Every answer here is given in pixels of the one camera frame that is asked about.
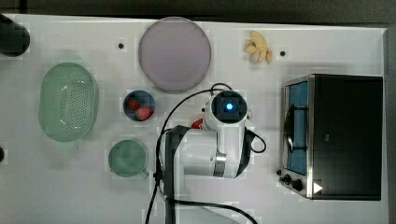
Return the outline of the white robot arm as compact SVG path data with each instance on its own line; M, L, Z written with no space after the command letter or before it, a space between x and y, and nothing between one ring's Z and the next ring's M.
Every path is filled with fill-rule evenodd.
M248 105L238 92L220 91L205 104L201 129L177 125L164 134L160 158L165 224L237 224L213 212L210 203L191 202L185 177L238 177L250 158L247 116Z

